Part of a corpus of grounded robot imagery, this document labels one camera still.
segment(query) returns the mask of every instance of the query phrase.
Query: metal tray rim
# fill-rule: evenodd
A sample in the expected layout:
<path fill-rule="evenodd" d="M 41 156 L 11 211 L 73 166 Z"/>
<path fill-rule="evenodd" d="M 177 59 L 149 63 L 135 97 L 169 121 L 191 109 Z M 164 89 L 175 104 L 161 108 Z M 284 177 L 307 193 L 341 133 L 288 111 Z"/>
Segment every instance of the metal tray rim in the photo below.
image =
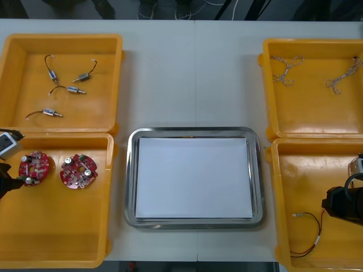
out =
<path fill-rule="evenodd" d="M 167 133 L 184 134 L 198 134 L 202 137 L 221 138 L 217 134 L 221 133 L 234 133 L 241 136 L 246 134 L 248 136 L 247 146 L 249 153 L 249 163 L 252 167 L 252 175 L 250 176 L 251 182 L 251 200 L 254 199 L 253 205 L 256 205 L 256 214 L 252 218 L 136 218 L 133 216 L 134 201 L 134 186 L 135 186 L 135 160 L 136 158 L 136 141 L 139 139 L 139 135 L 142 134 L 160 134 L 154 135 L 158 138 L 169 138 L 162 135 Z M 263 193 L 263 183 L 261 180 L 261 165 L 260 165 L 260 148 L 257 134 L 248 127 L 144 127 L 136 129 L 129 137 L 127 159 L 126 159 L 126 191 L 125 191 L 125 206 L 124 206 L 124 218 L 128 225 L 136 229 L 223 229 L 223 228 L 255 228 L 262 224 L 265 218 L 265 200 Z"/>

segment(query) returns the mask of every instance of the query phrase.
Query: orange plastic tray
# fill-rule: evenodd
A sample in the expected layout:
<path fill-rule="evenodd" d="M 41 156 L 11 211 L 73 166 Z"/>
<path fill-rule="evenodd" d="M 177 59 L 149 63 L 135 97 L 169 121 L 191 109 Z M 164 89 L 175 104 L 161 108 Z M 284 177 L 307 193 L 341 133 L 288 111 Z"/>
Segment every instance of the orange plastic tray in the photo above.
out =
<path fill-rule="evenodd" d="M 290 250 L 304 252 L 318 235 L 313 219 L 292 214 L 310 212 L 320 221 L 327 190 L 344 186 L 348 163 L 362 150 L 363 139 L 277 139 L 267 149 L 276 204 L 276 258 L 288 271 L 363 269 L 362 227 L 327 212 L 316 248 L 304 258 L 290 257 Z"/>
<path fill-rule="evenodd" d="M 14 34 L 4 44 L 0 60 L 0 127 L 22 132 L 115 132 L 123 41 L 119 35 Z M 76 86 L 86 95 L 58 88 L 48 75 L 44 57 L 60 85 Z M 73 83 L 97 67 L 91 79 Z M 51 108 L 64 115 L 37 114 Z"/>
<path fill-rule="evenodd" d="M 18 176 L 21 156 L 40 150 L 50 158 L 41 184 L 8 192 L 0 201 L 0 268 L 97 267 L 106 254 L 113 138 L 106 133 L 26 134 L 23 150 L 7 160 Z M 66 157 L 85 154 L 98 177 L 85 189 L 60 179 Z"/>
<path fill-rule="evenodd" d="M 292 67 L 286 76 L 294 80 L 293 86 L 273 82 L 272 74 L 281 75 L 286 67 L 272 56 L 289 63 L 298 55 L 304 57 L 303 64 Z M 354 56 L 363 60 L 362 40 L 265 40 L 259 64 L 270 141 L 278 137 L 363 138 L 363 67 L 337 84 L 340 95 L 326 86 L 328 79 L 348 71 Z"/>

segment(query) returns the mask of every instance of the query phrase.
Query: white paper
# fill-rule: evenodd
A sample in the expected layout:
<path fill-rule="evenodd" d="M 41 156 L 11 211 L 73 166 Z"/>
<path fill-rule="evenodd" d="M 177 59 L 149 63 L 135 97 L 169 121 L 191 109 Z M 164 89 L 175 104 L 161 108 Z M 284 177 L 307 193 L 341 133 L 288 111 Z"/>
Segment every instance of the white paper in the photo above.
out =
<path fill-rule="evenodd" d="M 141 138 L 137 218 L 252 218 L 243 138 Z"/>

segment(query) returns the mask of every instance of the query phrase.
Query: red and black wire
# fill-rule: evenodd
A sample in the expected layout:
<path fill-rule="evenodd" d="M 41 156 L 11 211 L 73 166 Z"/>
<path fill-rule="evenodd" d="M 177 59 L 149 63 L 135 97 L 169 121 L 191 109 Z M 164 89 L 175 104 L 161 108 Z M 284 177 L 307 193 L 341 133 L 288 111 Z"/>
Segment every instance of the red and black wire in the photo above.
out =
<path fill-rule="evenodd" d="M 316 216 L 311 214 L 310 212 L 306 212 L 306 213 L 303 212 L 300 215 L 297 215 L 298 217 L 303 216 L 305 214 L 306 215 L 311 215 L 315 219 L 316 223 L 318 224 L 319 231 L 318 231 L 318 237 L 317 237 L 315 243 L 311 247 L 309 247 L 309 249 L 306 249 L 304 252 L 294 252 L 294 251 L 290 250 L 290 253 L 298 255 L 298 256 L 291 256 L 291 258 L 303 258 L 303 257 L 306 257 L 309 253 L 311 253 L 314 250 L 314 248 L 316 247 L 316 245 L 317 245 L 317 243 L 319 241 L 318 239 L 320 239 L 320 235 L 322 234 L 322 230 L 323 230 L 323 214 L 324 214 L 324 212 L 325 212 L 325 210 L 322 211 L 322 214 L 320 216 L 320 222 L 319 222 L 318 218 L 316 218 Z"/>

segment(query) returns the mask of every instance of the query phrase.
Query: stainless steel tray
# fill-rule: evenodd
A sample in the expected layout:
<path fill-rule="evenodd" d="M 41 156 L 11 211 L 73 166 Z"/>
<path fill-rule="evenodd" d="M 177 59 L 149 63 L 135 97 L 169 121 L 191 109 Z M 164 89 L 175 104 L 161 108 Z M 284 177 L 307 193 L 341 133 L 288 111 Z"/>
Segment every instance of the stainless steel tray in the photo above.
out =
<path fill-rule="evenodd" d="M 136 218 L 136 188 L 140 138 L 246 138 L 252 218 Z M 260 148 L 256 133 L 247 127 L 153 127 L 135 130 L 129 137 L 126 164 L 126 222 L 137 229 L 253 228 L 262 224 L 265 201 L 260 172 Z"/>

